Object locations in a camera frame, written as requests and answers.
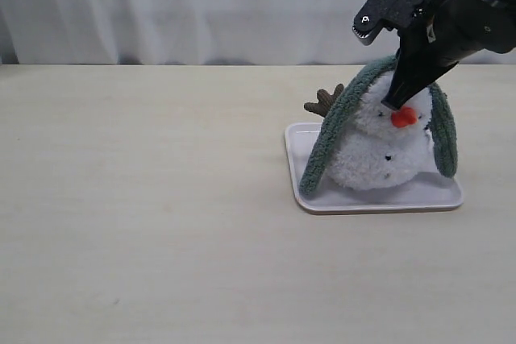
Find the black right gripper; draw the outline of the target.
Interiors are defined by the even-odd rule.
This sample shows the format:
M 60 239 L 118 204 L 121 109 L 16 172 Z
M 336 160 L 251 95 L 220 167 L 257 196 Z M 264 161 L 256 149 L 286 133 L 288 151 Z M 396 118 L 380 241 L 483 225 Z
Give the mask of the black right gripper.
M 515 48 L 515 0 L 366 0 L 352 30 L 369 45 L 396 31 L 399 49 L 381 103 L 399 111 L 412 97 L 479 51 Z

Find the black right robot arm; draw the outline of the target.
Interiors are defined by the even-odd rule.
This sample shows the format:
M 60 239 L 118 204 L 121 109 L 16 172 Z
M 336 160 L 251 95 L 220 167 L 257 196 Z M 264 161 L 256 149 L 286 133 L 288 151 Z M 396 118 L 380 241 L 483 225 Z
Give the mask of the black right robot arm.
M 515 0 L 367 0 L 352 30 L 369 45 L 396 31 L 394 74 L 382 103 L 400 110 L 412 97 L 481 51 L 515 48 Z

